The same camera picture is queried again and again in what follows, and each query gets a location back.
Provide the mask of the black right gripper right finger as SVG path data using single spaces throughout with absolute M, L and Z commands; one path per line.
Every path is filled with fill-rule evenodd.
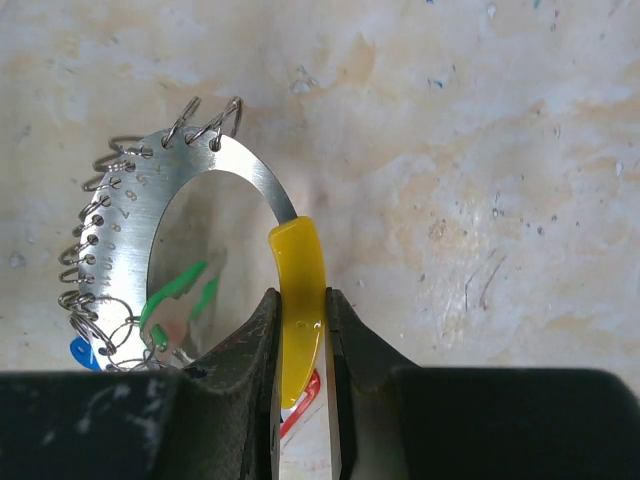
M 426 367 L 326 294 L 336 479 L 635 479 L 639 400 L 597 369 Z

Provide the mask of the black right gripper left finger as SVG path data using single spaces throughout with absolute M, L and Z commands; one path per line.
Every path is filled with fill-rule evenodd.
M 281 299 L 182 369 L 1 377 L 5 479 L 275 479 Z

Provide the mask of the steel key organizer yellow handle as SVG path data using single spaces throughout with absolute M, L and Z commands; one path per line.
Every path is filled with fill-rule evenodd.
M 235 175 L 255 188 L 277 226 L 268 242 L 282 301 L 281 405 L 294 406 L 305 390 L 326 318 L 326 270 L 313 221 L 297 214 L 271 170 L 236 138 L 241 98 L 232 98 L 206 125 L 190 117 L 193 99 L 174 124 L 145 137 L 115 137 L 109 155 L 95 161 L 83 188 L 92 196 L 79 214 L 74 242 L 59 257 L 67 290 L 59 303 L 105 371 L 132 371 L 186 360 L 182 347 L 158 360 L 140 335 L 140 315 L 155 293 L 148 287 L 151 253 L 161 219 L 175 195 L 209 172 Z

